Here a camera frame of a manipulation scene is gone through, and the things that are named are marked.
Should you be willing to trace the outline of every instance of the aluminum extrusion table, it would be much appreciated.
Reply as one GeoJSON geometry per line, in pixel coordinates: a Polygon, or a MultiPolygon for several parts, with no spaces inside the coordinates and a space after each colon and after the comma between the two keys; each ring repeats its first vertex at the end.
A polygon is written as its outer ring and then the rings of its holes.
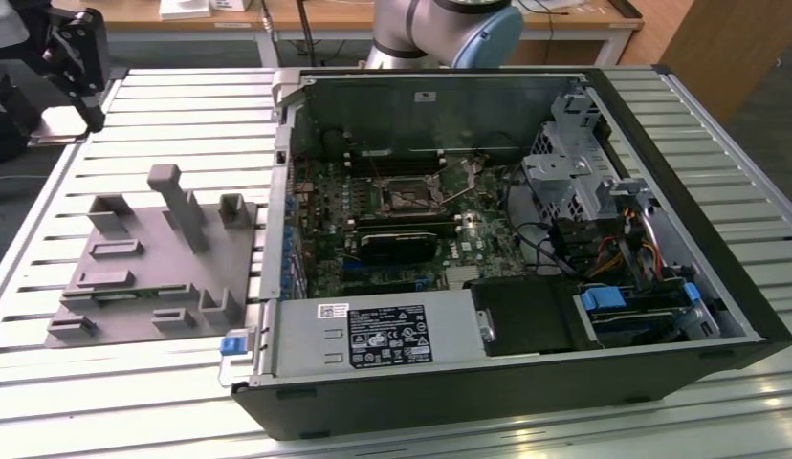
{"type": "MultiPolygon", "coordinates": [[[[791,204],[673,76],[607,74],[792,331],[791,204]]],[[[43,349],[97,193],[157,205],[146,174],[176,163],[201,203],[226,190],[268,203],[272,77],[268,69],[133,70],[103,104],[106,129],[66,149],[0,265],[0,457],[792,455],[792,347],[659,402],[288,443],[264,434],[218,383],[218,338],[43,349]]],[[[237,365],[236,381],[249,365],[237,365]]]]}

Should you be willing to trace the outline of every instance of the barcode sticker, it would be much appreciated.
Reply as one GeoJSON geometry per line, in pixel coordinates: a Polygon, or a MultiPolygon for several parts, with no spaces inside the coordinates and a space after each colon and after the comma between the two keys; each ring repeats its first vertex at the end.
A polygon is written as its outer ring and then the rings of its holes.
{"type": "Polygon", "coordinates": [[[248,29],[252,24],[248,22],[217,22],[216,27],[221,29],[248,29]]]}
{"type": "Polygon", "coordinates": [[[348,317],[348,303],[318,304],[317,318],[345,318],[348,317]]]}

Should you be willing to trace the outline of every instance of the white sticker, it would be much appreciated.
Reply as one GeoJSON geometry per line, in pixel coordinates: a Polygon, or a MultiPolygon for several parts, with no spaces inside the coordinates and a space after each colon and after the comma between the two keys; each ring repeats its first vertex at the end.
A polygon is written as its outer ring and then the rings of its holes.
{"type": "Polygon", "coordinates": [[[426,92],[426,93],[416,93],[413,95],[414,102],[434,102],[436,101],[436,92],[426,92]]]}
{"type": "Polygon", "coordinates": [[[217,22],[216,27],[221,29],[248,29],[252,24],[249,22],[217,22]]]}
{"type": "Polygon", "coordinates": [[[348,303],[318,304],[317,318],[348,317],[348,303]]]}

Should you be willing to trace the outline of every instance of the warning label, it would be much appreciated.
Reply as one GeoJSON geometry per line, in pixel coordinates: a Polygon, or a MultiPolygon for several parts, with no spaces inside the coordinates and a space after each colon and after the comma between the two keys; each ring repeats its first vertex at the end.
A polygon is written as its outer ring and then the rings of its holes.
{"type": "Polygon", "coordinates": [[[433,361],[424,305],[350,310],[348,330],[354,368],[433,361]]]}

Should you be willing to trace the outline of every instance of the blue tab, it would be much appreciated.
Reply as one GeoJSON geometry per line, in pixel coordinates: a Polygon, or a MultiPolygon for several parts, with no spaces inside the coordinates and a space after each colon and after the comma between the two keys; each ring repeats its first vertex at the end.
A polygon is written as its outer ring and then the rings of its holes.
{"type": "Polygon", "coordinates": [[[248,343],[248,337],[224,337],[221,341],[221,355],[226,357],[248,354],[248,343]]]}
{"type": "Polygon", "coordinates": [[[696,284],[687,282],[687,284],[683,286],[683,290],[687,291],[687,295],[689,296],[692,303],[696,303],[700,299],[703,299],[703,295],[700,294],[696,284]]]}
{"type": "Polygon", "coordinates": [[[584,309],[587,311],[595,311],[599,309],[599,303],[596,303],[596,299],[592,297],[589,292],[580,294],[580,301],[584,303],[584,309]]]}
{"type": "Polygon", "coordinates": [[[587,311],[627,307],[627,299],[617,287],[593,287],[583,293],[580,299],[587,311]]]}

